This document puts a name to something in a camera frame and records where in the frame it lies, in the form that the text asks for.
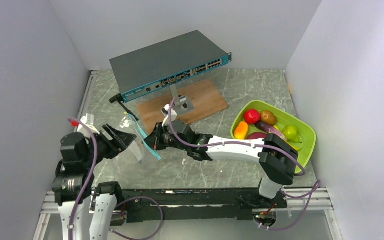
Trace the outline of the purple sweet potato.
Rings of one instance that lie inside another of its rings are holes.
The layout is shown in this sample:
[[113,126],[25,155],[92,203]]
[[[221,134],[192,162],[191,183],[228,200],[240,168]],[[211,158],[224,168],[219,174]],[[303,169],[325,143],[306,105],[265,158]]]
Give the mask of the purple sweet potato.
[[253,132],[247,136],[247,140],[265,139],[267,134],[264,132]]

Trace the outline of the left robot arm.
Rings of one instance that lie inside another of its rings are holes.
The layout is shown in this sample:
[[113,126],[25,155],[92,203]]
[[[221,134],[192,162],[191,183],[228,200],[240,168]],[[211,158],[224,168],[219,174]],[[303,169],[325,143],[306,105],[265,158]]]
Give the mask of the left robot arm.
[[65,240],[106,240],[114,210],[124,203],[121,186],[116,181],[92,187],[95,167],[104,159],[114,159],[125,151],[136,135],[119,131],[106,124],[105,134],[93,125],[76,119],[77,131],[64,136],[52,183],[54,201],[62,222]]

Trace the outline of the clear zip top bag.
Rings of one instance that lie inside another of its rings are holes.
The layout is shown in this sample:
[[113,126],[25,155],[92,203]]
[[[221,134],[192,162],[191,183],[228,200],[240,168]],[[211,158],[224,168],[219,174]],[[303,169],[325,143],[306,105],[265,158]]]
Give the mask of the clear zip top bag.
[[134,158],[140,164],[157,162],[162,159],[155,150],[145,143],[147,134],[132,114],[124,112],[123,118],[119,123],[119,128],[122,132],[136,136],[133,143],[128,147],[128,151],[133,154]]

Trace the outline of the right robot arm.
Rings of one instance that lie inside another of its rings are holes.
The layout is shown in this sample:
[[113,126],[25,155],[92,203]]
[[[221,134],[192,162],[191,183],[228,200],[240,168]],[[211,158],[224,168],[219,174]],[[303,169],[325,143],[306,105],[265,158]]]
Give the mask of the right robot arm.
[[199,162],[234,160],[259,164],[266,176],[259,184],[255,200],[262,208],[275,201],[282,187],[293,184],[298,166],[298,152],[273,133],[259,139],[228,139],[196,133],[190,125],[177,119],[168,125],[157,122],[144,142],[154,151],[182,150]]

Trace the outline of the orange yellow mango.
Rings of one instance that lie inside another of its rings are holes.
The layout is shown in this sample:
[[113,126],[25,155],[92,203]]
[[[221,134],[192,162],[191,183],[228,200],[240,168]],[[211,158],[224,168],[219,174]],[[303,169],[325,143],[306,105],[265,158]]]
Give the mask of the orange yellow mango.
[[233,137],[238,140],[245,140],[249,131],[249,125],[245,121],[240,121],[233,132]]

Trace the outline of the red apple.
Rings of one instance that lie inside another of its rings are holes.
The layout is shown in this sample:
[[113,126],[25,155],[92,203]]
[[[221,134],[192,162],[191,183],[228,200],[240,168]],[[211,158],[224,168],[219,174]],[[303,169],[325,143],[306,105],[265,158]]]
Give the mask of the red apple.
[[261,119],[261,114],[258,110],[251,108],[243,114],[243,119],[248,125],[254,125]]

